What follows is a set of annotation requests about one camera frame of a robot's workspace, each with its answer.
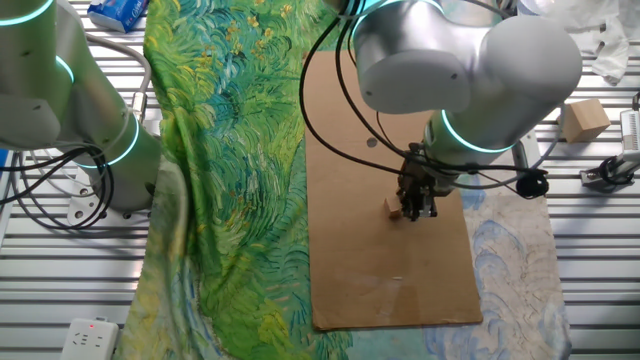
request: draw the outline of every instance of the white plastic bag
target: white plastic bag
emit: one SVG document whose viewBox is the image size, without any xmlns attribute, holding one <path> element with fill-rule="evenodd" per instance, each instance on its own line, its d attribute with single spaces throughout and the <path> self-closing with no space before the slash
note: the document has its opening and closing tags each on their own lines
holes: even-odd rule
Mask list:
<svg viewBox="0 0 640 360">
<path fill-rule="evenodd" d="M 618 0 L 547 1 L 551 4 L 547 3 L 549 10 L 545 16 L 560 22 L 567 30 L 597 27 L 620 14 Z"/>
<path fill-rule="evenodd" d="M 620 1 L 620 22 L 629 40 L 640 40 L 640 1 Z"/>
<path fill-rule="evenodd" d="M 607 31 L 596 35 L 604 43 L 598 58 L 592 65 L 593 72 L 602 76 L 611 85 L 617 85 L 629 63 L 629 40 L 618 18 L 607 20 Z"/>
</svg>

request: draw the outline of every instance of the black cable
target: black cable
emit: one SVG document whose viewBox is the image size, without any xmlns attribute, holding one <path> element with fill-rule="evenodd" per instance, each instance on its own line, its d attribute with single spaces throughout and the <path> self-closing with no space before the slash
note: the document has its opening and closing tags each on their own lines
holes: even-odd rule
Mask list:
<svg viewBox="0 0 640 360">
<path fill-rule="evenodd" d="M 617 158 L 615 156 L 612 156 L 610 158 L 607 158 L 605 161 L 602 162 L 602 164 L 600 164 L 600 167 L 599 167 L 600 177 L 604 182 L 613 186 L 631 184 L 631 182 L 633 181 L 633 173 L 625 175 L 624 180 L 620 180 L 620 181 L 617 181 L 616 179 L 611 178 L 611 176 L 609 176 L 609 166 L 613 164 L 616 161 L 616 159 Z"/>
<path fill-rule="evenodd" d="M 81 154 L 84 154 L 86 152 L 86 149 L 82 149 L 82 151 L 78 152 L 78 151 L 74 151 L 72 155 L 67 156 L 67 158 L 65 158 L 64 160 L 62 160 L 60 163 L 58 163 L 56 166 L 54 166 L 51 170 L 49 170 L 49 172 L 47 172 L 46 174 L 44 174 L 40 179 L 38 179 L 33 185 L 29 186 L 28 188 L 26 188 L 23 192 L 18 193 L 18 194 L 14 194 L 11 197 L 5 198 L 3 200 L 0 200 L 0 205 L 3 204 L 7 204 L 10 203 L 12 201 L 17 200 L 18 198 L 24 197 L 26 195 L 28 195 L 29 193 L 31 193 L 33 190 L 35 190 L 38 186 L 40 186 L 43 182 L 45 182 L 48 178 L 51 177 L 51 175 L 53 175 L 56 171 L 58 171 L 60 168 L 62 168 L 63 166 L 65 166 L 68 162 L 70 162 L 71 160 L 75 159 L 76 157 L 80 156 Z"/>
<path fill-rule="evenodd" d="M 498 179 L 496 179 L 494 177 L 491 177 L 489 175 L 483 174 L 481 172 L 478 172 L 478 175 L 480 175 L 480 176 L 482 176 L 484 178 L 487 178 L 487 179 L 489 179 L 489 180 L 491 180 L 493 182 L 500 183 L 500 180 L 498 180 Z M 509 186 L 509 185 L 503 185 L 503 186 L 506 187 L 507 189 L 511 190 L 514 194 L 520 196 L 520 194 L 514 188 L 512 188 L 511 186 Z"/>
<path fill-rule="evenodd" d="M 10 167 L 6 167 L 6 166 L 0 166 L 0 171 L 28 171 L 28 170 L 35 170 L 35 169 L 39 169 L 39 168 L 43 168 L 45 166 L 51 165 L 51 164 L 55 164 L 57 162 L 60 162 L 70 156 L 72 156 L 73 158 L 78 157 L 81 154 L 86 153 L 87 150 L 86 149 L 74 149 L 71 151 L 68 151 L 58 157 L 55 157 L 53 159 L 49 159 L 45 162 L 42 163 L 37 163 L 34 165 L 29 165 L 29 166 L 19 166 L 19 167 L 15 167 L 15 166 L 10 166 Z"/>
<path fill-rule="evenodd" d="M 93 226 L 96 222 L 98 222 L 101 217 L 102 214 L 108 209 L 110 203 L 111 203 L 111 198 L 113 197 L 113 194 L 110 193 L 110 198 L 107 198 L 107 203 L 105 204 L 104 209 L 101 210 L 102 204 L 104 202 L 104 198 L 106 195 L 106 188 L 107 188 L 107 183 L 105 180 L 105 177 L 102 176 L 102 172 L 103 171 L 110 171 L 110 167 L 108 164 L 106 164 L 106 160 L 104 159 L 104 156 L 99 155 L 99 156 L 95 156 L 96 154 L 94 154 L 94 150 L 92 148 L 87 148 L 89 155 L 91 155 L 91 157 L 94 159 L 94 162 L 96 164 L 96 167 L 98 169 L 98 171 L 100 172 L 100 178 L 101 178 L 101 188 L 100 188 L 100 196 L 98 197 L 98 205 L 95 207 L 94 211 L 83 221 L 81 221 L 78 224 L 75 225 L 69 225 L 69 224 L 65 224 L 62 223 L 60 221 L 58 221 L 55 217 L 53 217 L 52 215 L 50 215 L 45 209 L 44 207 L 38 202 L 38 200 L 33 196 L 33 194 L 28 194 L 29 198 L 31 199 L 31 201 L 34 203 L 34 205 L 40 210 L 40 212 L 47 217 L 51 222 L 53 222 L 56 225 L 50 225 L 47 224 L 43 221 L 40 221 L 37 217 L 35 217 L 29 210 L 28 208 L 25 206 L 25 204 L 22 202 L 22 199 L 17 199 L 18 203 L 20 204 L 20 207 L 22 207 L 23 211 L 25 212 L 25 214 L 34 222 L 38 223 L 39 225 L 47 228 L 47 229 L 51 229 L 51 230 L 65 230 L 65 231 L 71 231 L 71 230 L 84 230 L 87 229 L 91 226 Z M 20 161 L 20 165 L 22 166 L 22 157 L 19 157 L 19 161 Z M 26 174 L 24 173 L 24 171 L 22 172 L 22 181 L 25 185 L 25 187 L 28 187 L 29 184 L 27 182 L 27 178 L 26 178 Z M 113 189 L 113 180 L 111 179 L 111 189 Z"/>
<path fill-rule="evenodd" d="M 307 56 L 307 58 L 305 59 L 304 62 L 304 66 L 302 67 L 302 73 L 300 75 L 300 87 L 298 89 L 298 98 L 300 101 L 300 111 L 302 112 L 302 118 L 304 119 L 305 124 L 307 125 L 307 128 L 309 129 L 309 131 L 311 132 L 311 134 L 313 135 L 313 137 L 316 138 L 316 140 L 318 140 L 318 142 L 320 142 L 320 144 L 322 144 L 324 147 L 326 147 L 327 149 L 331 150 L 332 152 L 334 152 L 335 154 L 356 162 L 358 164 L 361 165 L 365 165 L 365 166 L 369 166 L 372 168 L 376 168 L 382 171 L 387 171 L 390 173 L 394 173 L 397 175 L 409 175 L 406 174 L 400 170 L 397 169 L 393 169 L 384 165 L 380 165 L 380 164 L 376 164 L 376 163 L 372 163 L 370 161 L 366 161 L 363 159 L 359 159 L 355 156 L 349 155 L 335 147 L 333 147 L 331 144 L 329 144 L 326 140 L 324 140 L 322 138 L 322 136 L 320 136 L 320 134 L 318 134 L 318 132 L 315 130 L 315 128 L 313 127 L 313 125 L 311 124 L 311 121 L 309 120 L 309 116 L 307 114 L 307 109 L 305 106 L 305 102 L 304 102 L 304 85 L 305 85 L 305 80 L 307 77 L 307 72 L 309 70 L 309 65 L 311 64 L 311 60 L 313 59 L 313 56 L 315 55 L 315 53 L 318 51 L 318 48 L 320 47 L 320 45 L 322 45 L 322 43 L 324 42 L 324 40 L 327 38 L 327 36 L 329 36 L 329 34 L 331 33 L 331 31 L 333 31 L 333 29 L 338 25 L 338 23 L 340 22 L 339 18 L 335 18 L 331 24 L 329 24 L 329 26 L 325 29 L 325 31 L 320 35 L 320 37 L 318 37 L 318 39 L 316 40 L 316 42 L 313 44 L 313 47 L 311 47 L 311 50 L 309 51 L 309 55 Z"/>
<path fill-rule="evenodd" d="M 382 127 L 382 124 L 380 123 L 380 112 L 379 111 L 376 111 L 376 121 L 378 122 L 378 127 L 380 128 L 380 131 L 382 131 L 382 135 L 384 136 L 384 138 L 387 139 L 389 144 L 395 146 L 394 143 L 391 141 L 391 139 L 389 139 L 389 136 L 387 136 L 387 132 L 384 131 L 384 127 Z"/>
</svg>

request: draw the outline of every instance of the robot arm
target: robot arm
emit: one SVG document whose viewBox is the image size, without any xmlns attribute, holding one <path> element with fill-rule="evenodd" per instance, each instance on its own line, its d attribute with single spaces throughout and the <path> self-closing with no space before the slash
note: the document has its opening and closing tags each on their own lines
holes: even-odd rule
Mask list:
<svg viewBox="0 0 640 360">
<path fill-rule="evenodd" d="M 562 104 L 582 72 L 578 47 L 549 20 L 469 27 L 447 20 L 435 0 L 379 7 L 359 19 L 354 45 L 367 105 L 389 114 L 436 110 L 415 153 L 448 165 L 491 163 Z M 405 171 L 422 179 L 400 177 L 405 214 L 435 216 L 433 197 L 450 193 L 458 175 L 416 163 Z"/>
<path fill-rule="evenodd" d="M 115 188 L 111 206 L 148 207 L 160 143 L 129 111 L 89 52 L 66 0 L 0 0 L 0 147 L 34 150 L 87 143 L 102 150 Z M 92 159 L 76 158 L 96 180 Z"/>
</svg>

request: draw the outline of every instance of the brown cardboard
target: brown cardboard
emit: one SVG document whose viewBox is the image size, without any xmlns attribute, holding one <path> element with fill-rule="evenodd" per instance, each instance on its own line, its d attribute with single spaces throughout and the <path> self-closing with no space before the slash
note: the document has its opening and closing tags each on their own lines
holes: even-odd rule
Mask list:
<svg viewBox="0 0 640 360">
<path fill-rule="evenodd" d="M 568 143 L 591 141 L 609 125 L 611 121 L 600 100 L 591 99 L 567 105 L 562 132 Z"/>
<path fill-rule="evenodd" d="M 367 119 L 353 65 L 343 54 L 346 82 Z M 333 53 L 317 54 L 305 101 L 316 130 L 337 148 L 400 168 L 402 158 L 371 135 L 345 101 Z M 381 115 L 391 140 L 420 141 L 429 114 Z M 313 324 L 320 329 L 463 324 L 482 321 L 469 236 L 456 191 L 438 198 L 438 217 L 390 220 L 384 201 L 397 176 L 324 148 L 307 130 L 307 196 Z"/>
</svg>

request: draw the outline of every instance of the wooden block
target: wooden block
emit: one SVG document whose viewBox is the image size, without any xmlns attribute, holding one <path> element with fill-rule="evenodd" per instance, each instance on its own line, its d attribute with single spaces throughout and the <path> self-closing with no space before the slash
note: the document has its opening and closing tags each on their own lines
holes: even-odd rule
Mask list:
<svg viewBox="0 0 640 360">
<path fill-rule="evenodd" d="M 585 100 L 567 105 L 562 133 L 568 143 L 591 141 L 609 125 L 611 121 L 600 100 Z"/>
<path fill-rule="evenodd" d="M 384 208 L 389 219 L 399 219 L 402 217 L 402 204 L 397 195 L 392 195 L 384 199 Z"/>
</svg>

